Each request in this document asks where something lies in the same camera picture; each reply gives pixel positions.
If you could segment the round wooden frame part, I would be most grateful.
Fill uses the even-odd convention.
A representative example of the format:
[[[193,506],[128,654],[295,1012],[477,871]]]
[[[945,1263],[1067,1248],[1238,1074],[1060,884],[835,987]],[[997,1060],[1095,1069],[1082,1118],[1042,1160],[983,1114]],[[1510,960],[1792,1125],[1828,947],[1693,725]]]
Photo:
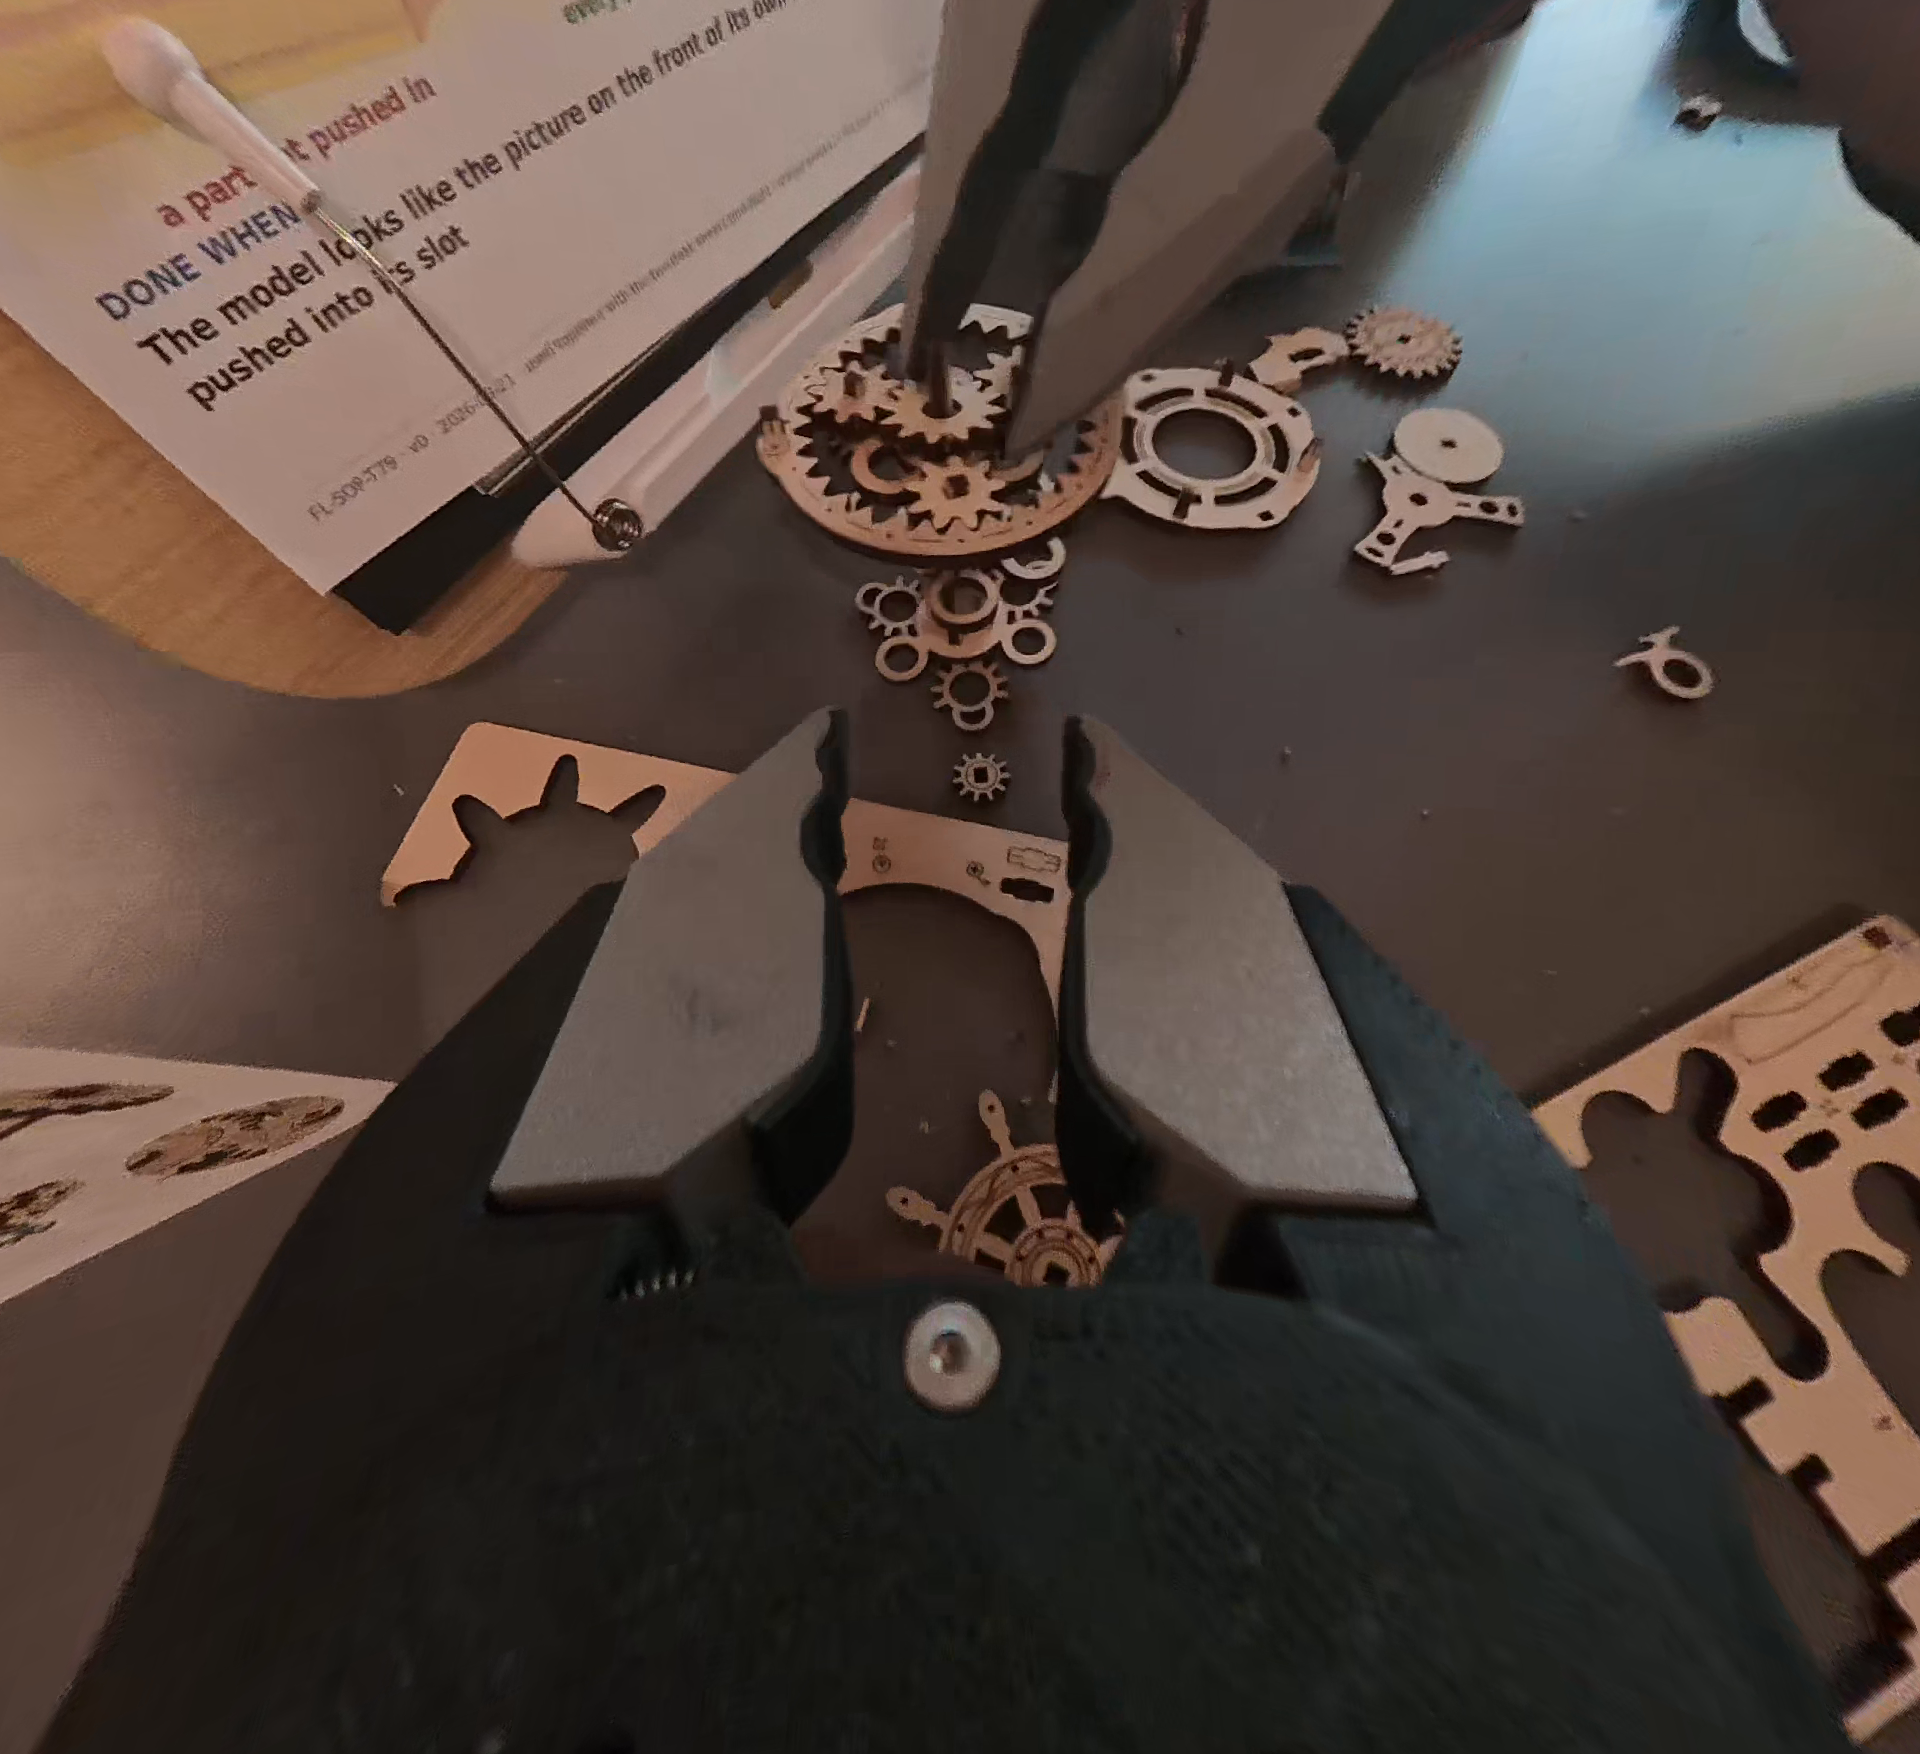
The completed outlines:
[[[1124,425],[1101,491],[1147,517],[1197,529],[1278,525],[1313,491],[1321,444],[1299,401],[1310,373],[1350,356],[1328,328],[1273,335],[1251,365],[1146,368],[1124,388]],[[1161,434],[1181,417],[1213,417],[1238,431],[1246,464],[1231,477],[1198,477],[1170,458]]]

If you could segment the wooden disc part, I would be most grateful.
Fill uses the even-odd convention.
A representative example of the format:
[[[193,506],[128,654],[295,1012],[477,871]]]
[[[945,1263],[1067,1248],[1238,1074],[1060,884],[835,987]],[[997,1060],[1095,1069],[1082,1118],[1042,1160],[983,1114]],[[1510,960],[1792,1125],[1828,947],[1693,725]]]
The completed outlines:
[[[1475,488],[1502,462],[1500,436],[1486,420],[1438,405],[1407,410],[1393,428],[1391,450],[1411,472],[1449,488]]]

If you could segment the large wooden gear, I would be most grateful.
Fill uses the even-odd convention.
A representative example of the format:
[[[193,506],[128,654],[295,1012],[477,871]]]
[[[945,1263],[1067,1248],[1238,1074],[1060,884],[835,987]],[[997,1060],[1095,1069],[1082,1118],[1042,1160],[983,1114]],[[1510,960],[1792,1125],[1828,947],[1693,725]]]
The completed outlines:
[[[1400,381],[1446,378],[1464,351],[1456,326],[1403,304],[1367,306],[1350,316],[1340,335],[1350,359]]]

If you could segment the paper instruction leaflet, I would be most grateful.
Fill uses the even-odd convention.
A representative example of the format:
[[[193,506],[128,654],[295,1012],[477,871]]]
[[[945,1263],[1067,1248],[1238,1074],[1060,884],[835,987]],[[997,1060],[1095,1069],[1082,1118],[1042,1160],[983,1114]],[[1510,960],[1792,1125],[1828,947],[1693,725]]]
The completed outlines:
[[[346,1138],[392,1083],[3,1049],[3,1297]]]

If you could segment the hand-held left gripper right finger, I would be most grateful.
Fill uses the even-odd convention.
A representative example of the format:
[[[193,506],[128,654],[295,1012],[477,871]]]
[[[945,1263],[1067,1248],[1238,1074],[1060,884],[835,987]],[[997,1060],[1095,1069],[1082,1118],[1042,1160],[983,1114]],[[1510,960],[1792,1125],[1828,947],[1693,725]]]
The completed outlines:
[[[1065,723],[1063,810],[1054,1134],[1084,1217],[1411,1213],[1282,876],[1093,717]]]

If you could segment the punched-out wooden part sheet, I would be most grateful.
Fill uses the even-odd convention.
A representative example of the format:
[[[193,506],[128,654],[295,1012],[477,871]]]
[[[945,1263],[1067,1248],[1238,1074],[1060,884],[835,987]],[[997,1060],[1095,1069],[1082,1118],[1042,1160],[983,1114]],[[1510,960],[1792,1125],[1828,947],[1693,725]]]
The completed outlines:
[[[1842,1326],[1821,1276],[1842,1253],[1895,1278],[1915,1268],[1860,1212],[1857,1181],[1870,1167],[1917,1177],[1917,981],[1917,929],[1872,917],[1535,1106],[1566,1160],[1586,1167],[1586,1113],[1602,1094],[1667,1111],[1687,1056],[1730,1071],[1720,1146],[1789,1209],[1759,1278],[1825,1359],[1818,1374],[1792,1377],[1727,1296],[1671,1308],[1667,1333],[1703,1395],[1745,1399],[1740,1434],[1772,1474],[1821,1467],[1811,1500],[1860,1565],[1917,1527],[1917,1418]]]

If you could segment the printed task sheet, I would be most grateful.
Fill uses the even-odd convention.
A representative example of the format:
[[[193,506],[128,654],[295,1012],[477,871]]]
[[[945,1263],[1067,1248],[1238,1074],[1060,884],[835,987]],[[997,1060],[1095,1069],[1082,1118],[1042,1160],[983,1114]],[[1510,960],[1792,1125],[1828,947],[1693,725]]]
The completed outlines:
[[[4,312],[329,590],[512,440],[107,26],[177,35],[534,436],[921,132],[941,3],[4,0]]]

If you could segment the jagged wooden sheet strip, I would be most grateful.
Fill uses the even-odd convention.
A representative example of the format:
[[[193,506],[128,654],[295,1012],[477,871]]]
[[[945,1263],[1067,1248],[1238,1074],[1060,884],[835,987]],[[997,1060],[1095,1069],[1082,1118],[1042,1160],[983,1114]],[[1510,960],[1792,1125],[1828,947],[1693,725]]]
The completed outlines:
[[[730,779],[724,767],[623,752],[500,723],[474,723],[455,743],[379,876],[379,903],[462,876],[477,851],[462,805],[514,822],[547,805],[569,763],[574,802],[633,818],[631,851],[661,844]],[[880,887],[940,891],[1017,925],[1058,1013],[1070,929],[1070,847],[980,821],[851,799],[841,818],[847,862],[843,894]]]

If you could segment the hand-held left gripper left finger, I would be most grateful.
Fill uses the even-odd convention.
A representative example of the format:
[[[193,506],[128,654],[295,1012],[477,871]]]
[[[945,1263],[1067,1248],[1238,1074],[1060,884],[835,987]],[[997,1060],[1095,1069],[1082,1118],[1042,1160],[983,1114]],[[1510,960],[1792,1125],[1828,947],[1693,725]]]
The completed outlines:
[[[847,717],[818,710],[626,876],[494,1172],[507,1209],[794,1221],[851,1143]]]

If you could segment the wooden gear model assembly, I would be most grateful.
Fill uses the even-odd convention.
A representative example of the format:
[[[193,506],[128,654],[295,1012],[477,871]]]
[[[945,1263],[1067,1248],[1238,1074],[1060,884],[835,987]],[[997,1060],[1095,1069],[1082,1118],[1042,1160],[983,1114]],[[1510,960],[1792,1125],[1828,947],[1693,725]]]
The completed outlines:
[[[814,354],[763,419],[756,452],[785,495],[837,540],[908,568],[868,593],[878,666],[934,671],[936,703],[964,734],[993,723],[1005,665],[1052,651],[1039,620],[1065,560],[1065,529],[1107,484],[1124,402],[1107,397],[1044,446],[1005,446],[1029,318],[974,304],[951,356],[1021,351],[1001,425],[978,444],[903,452],[878,430],[878,373],[903,374],[902,304],[858,320]]]

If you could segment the wooden lever part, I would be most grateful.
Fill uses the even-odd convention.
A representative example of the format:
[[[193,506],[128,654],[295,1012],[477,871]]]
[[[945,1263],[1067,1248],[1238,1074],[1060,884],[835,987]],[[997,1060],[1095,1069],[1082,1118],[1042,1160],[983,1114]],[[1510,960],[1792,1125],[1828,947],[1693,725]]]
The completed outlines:
[[[1451,484],[1424,474],[1395,452],[1362,458],[1380,476],[1380,520],[1355,542],[1353,556],[1388,575],[1424,575],[1451,564],[1444,549],[1409,553],[1421,533],[1454,520],[1519,527],[1526,506],[1516,495],[1478,494],[1477,488]]]

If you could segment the small wooden loop part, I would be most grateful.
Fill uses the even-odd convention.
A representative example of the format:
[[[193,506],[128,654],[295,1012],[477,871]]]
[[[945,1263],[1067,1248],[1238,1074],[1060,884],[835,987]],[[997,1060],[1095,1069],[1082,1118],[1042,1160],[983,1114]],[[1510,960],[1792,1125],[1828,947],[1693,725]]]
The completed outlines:
[[[1703,701],[1717,688],[1715,666],[1681,640],[1679,625],[1639,636],[1613,665],[1644,674],[1652,689],[1677,701]]]

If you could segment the wooden ship wheel part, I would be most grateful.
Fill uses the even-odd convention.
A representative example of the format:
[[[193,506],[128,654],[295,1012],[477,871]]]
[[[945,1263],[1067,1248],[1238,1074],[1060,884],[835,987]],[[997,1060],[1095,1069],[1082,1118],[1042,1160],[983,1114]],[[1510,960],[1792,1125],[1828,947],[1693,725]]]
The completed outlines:
[[[976,1096],[988,1159],[945,1207],[896,1185],[885,1204],[902,1221],[930,1229],[937,1250],[983,1265],[1014,1286],[1097,1286],[1124,1238],[1124,1226],[1093,1231],[1082,1217],[1058,1146],[1017,1143],[995,1090]]]

